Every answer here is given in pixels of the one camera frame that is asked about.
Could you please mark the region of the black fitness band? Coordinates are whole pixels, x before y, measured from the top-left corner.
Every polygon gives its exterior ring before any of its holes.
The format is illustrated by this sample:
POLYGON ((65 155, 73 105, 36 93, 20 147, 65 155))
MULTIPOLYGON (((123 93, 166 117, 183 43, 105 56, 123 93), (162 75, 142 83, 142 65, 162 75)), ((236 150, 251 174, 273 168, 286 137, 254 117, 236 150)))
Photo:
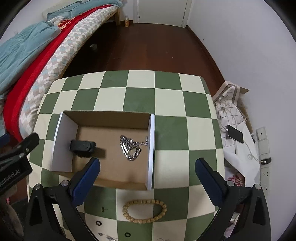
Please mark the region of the black fitness band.
POLYGON ((69 150, 78 157, 89 158, 96 148, 95 142, 72 140, 69 150))

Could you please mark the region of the red white plastic bag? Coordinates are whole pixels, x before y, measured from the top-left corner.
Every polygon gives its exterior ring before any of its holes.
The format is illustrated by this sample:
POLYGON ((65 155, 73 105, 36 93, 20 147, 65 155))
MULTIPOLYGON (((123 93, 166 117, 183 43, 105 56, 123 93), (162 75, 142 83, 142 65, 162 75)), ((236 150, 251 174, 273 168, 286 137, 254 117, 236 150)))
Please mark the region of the red white plastic bag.
POLYGON ((245 178, 240 173, 234 174, 227 178, 227 181, 232 181, 236 186, 244 187, 245 186, 245 178))

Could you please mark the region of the white patterned bag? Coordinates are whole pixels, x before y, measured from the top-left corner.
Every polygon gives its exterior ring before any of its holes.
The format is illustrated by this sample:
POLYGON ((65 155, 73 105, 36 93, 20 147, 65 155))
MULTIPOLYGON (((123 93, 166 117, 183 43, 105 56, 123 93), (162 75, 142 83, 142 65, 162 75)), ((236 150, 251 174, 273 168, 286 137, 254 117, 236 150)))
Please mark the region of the white patterned bag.
POLYGON ((213 96, 222 138, 226 178, 241 177, 242 186, 252 187, 258 182, 260 160, 247 127, 247 117, 239 109, 241 88, 229 81, 222 84, 213 96))

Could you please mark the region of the red bed sheet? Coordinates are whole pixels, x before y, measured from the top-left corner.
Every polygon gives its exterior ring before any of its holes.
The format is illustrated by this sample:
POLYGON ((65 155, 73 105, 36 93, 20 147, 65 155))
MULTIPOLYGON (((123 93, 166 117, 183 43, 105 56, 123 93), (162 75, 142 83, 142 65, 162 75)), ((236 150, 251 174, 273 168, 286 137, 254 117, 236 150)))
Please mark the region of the red bed sheet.
POLYGON ((58 46, 66 37, 64 30, 65 22, 71 19, 63 19, 57 16, 52 20, 46 20, 58 26, 61 30, 60 34, 50 42, 45 49, 36 57, 30 66, 22 73, 20 78, 10 87, 7 95, 1 98, 1 135, 8 133, 11 138, 21 141, 19 132, 16 130, 21 104, 25 98, 25 94, 32 86, 34 79, 40 74, 41 68, 45 65, 46 58, 54 52, 54 48, 58 46))

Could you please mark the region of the white power strip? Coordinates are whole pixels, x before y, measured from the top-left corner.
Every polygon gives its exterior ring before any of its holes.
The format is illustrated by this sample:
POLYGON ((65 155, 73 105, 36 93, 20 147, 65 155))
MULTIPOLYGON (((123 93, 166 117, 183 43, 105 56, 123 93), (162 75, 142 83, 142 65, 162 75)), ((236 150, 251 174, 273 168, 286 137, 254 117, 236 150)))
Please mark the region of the white power strip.
POLYGON ((267 138, 267 132, 264 126, 258 128, 256 131, 257 147, 260 161, 260 185, 263 189, 264 195, 269 195, 269 177, 270 177, 270 164, 262 165, 261 160, 271 157, 269 141, 267 138))

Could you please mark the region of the black smartphone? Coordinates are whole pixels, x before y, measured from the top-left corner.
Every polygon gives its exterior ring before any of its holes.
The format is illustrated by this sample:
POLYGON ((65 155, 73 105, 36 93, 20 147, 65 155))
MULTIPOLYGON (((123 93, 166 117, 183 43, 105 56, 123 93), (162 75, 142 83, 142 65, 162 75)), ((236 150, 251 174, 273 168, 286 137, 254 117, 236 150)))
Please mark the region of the black smartphone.
POLYGON ((239 131, 238 129, 227 125, 227 138, 230 138, 232 140, 235 140, 241 144, 244 144, 244 140, 243 140, 243 133, 241 131, 239 131))

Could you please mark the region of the black charger plug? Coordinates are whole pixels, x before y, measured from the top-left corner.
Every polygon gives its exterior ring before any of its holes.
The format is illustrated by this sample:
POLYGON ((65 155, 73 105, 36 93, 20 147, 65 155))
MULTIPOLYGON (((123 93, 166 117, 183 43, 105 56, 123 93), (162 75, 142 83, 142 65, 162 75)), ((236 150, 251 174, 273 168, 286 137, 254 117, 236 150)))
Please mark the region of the black charger plug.
POLYGON ((268 165, 268 164, 271 163, 271 161, 272 161, 272 158, 269 157, 269 158, 266 158, 266 159, 261 160, 261 164, 262 165, 268 165))

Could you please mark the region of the green white checkered tablecloth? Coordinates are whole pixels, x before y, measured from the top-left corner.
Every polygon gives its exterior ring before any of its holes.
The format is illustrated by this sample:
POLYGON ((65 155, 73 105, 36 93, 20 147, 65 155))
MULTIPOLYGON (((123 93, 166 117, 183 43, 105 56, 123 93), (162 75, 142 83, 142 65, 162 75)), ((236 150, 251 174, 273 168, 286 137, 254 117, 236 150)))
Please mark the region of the green white checkered tablecloth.
POLYGON ((78 211, 99 240, 196 240, 215 214, 194 171, 197 158, 224 170, 222 141, 210 91, 203 78, 161 71, 107 71, 54 81, 43 96, 27 189, 64 180, 49 170, 59 114, 65 110, 153 113, 156 143, 152 190, 132 191, 93 186, 78 211), (155 223, 136 224, 122 213, 125 202, 158 199, 167 214, 155 223))

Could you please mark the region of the white cardboard box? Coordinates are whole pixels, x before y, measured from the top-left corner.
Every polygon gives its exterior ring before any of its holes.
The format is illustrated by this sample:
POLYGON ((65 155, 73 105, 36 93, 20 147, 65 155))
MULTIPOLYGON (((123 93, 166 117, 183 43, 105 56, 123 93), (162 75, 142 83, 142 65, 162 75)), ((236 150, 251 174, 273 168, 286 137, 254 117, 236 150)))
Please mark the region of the white cardboard box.
POLYGON ((124 111, 63 111, 59 114, 49 158, 49 170, 73 177, 91 157, 100 162, 95 185, 151 190, 154 165, 153 113, 124 111), (89 158, 73 154, 72 140, 95 142, 89 158))

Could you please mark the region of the teal blanket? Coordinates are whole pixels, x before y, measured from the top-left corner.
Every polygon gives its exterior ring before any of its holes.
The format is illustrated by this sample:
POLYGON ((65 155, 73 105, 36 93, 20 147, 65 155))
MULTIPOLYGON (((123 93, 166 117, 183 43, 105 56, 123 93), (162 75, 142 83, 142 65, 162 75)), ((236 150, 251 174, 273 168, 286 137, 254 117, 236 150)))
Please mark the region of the teal blanket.
POLYGON ((41 21, 1 44, 1 98, 60 32, 53 23, 41 21))

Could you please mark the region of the checkered grey white mattress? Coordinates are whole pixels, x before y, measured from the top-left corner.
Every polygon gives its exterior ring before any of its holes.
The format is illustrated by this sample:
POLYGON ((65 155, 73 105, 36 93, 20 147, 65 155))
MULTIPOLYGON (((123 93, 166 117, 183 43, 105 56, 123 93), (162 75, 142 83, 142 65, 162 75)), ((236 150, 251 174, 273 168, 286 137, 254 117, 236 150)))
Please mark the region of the checkered grey white mattress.
POLYGON ((41 100, 51 84, 63 75, 66 67, 91 35, 109 18, 118 15, 118 10, 119 7, 113 5, 99 6, 65 22, 66 37, 46 58, 45 65, 34 79, 21 104, 20 113, 16 118, 16 130, 20 138, 25 138, 33 132, 41 100))

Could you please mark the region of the orange bottle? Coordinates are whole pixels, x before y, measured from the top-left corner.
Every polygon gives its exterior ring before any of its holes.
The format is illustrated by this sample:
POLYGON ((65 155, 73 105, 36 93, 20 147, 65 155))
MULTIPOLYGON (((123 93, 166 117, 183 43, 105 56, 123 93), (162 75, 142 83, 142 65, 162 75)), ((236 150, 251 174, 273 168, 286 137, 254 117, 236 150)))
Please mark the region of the orange bottle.
POLYGON ((130 25, 130 20, 129 20, 129 17, 128 15, 125 16, 125 27, 129 27, 130 25))

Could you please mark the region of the white door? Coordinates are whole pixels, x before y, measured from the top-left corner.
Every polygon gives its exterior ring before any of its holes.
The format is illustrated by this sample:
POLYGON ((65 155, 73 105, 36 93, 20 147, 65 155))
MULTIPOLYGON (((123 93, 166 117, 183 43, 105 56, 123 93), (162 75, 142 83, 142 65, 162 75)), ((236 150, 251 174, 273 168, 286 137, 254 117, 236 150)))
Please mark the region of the white door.
POLYGON ((133 1, 135 24, 161 24, 184 28, 192 0, 139 0, 133 1))

